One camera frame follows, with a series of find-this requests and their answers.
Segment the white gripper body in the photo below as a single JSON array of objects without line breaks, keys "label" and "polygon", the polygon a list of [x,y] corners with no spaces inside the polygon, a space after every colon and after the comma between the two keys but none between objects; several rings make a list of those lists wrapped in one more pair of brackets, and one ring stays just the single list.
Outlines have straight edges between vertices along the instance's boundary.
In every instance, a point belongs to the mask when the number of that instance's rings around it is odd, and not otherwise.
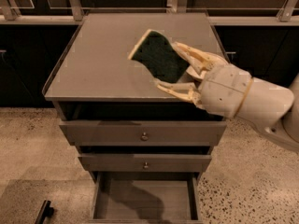
[{"label": "white gripper body", "polygon": [[232,118],[245,100],[252,82],[249,72],[232,64],[214,67],[201,83],[201,104],[206,112]]}]

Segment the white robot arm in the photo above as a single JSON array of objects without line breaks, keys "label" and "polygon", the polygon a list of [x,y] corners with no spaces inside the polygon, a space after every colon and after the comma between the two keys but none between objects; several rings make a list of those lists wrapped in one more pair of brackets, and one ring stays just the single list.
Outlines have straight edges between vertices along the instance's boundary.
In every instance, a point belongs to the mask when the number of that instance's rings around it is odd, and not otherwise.
[{"label": "white robot arm", "polygon": [[221,56],[174,43],[173,49],[189,63],[188,83],[157,79],[158,89],[192,103],[212,115],[241,119],[267,140],[298,152],[298,91],[253,77]]}]

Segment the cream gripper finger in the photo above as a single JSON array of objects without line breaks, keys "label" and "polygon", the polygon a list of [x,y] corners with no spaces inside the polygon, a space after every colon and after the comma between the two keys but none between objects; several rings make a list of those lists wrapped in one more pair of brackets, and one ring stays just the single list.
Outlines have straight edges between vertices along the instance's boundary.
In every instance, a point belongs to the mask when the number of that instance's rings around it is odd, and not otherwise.
[{"label": "cream gripper finger", "polygon": [[193,82],[187,83],[168,83],[158,78],[154,79],[155,86],[179,100],[194,105],[201,104],[201,94]]},{"label": "cream gripper finger", "polygon": [[225,66],[228,62],[221,56],[189,47],[186,44],[175,42],[171,44],[175,52],[185,60],[197,73],[206,71],[206,74],[217,66]]}]

